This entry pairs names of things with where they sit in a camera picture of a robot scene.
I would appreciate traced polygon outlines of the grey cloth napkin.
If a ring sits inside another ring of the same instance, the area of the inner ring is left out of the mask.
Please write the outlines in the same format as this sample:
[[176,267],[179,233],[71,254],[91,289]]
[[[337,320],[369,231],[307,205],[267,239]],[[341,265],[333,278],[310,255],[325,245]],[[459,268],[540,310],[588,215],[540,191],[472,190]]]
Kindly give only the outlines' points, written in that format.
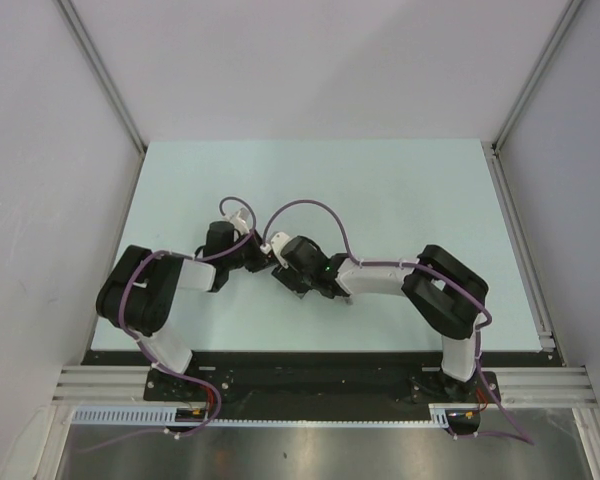
[[309,299],[310,301],[319,300],[322,302],[330,302],[332,304],[342,304],[342,305],[352,305],[353,300],[351,297],[346,296],[335,296],[333,298],[326,297],[316,292],[307,292],[307,293],[297,293],[296,297],[300,300]]

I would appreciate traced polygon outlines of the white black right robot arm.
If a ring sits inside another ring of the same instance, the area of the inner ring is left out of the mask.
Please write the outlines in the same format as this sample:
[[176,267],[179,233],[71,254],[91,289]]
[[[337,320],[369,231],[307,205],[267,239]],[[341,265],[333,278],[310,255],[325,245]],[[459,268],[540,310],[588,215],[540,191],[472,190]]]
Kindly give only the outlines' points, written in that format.
[[476,321],[489,286],[448,251],[428,245],[415,263],[356,261],[347,253],[328,257],[313,240],[283,232],[272,237],[268,249],[278,262],[272,275],[300,297],[316,291],[329,299],[407,298],[441,335],[443,393],[464,401],[476,391]]

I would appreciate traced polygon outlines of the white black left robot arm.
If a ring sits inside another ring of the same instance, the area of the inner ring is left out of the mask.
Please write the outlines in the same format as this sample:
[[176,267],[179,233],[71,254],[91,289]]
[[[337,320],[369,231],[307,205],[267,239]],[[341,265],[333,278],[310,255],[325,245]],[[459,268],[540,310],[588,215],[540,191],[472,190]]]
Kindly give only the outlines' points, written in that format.
[[101,287],[96,312],[129,335],[151,364],[169,371],[165,385],[171,393],[190,399],[200,390],[201,376],[189,368],[191,349],[169,326],[176,295],[217,293],[231,271],[267,268],[269,258],[260,243],[254,227],[224,219],[209,225],[205,243],[193,257],[130,245]]

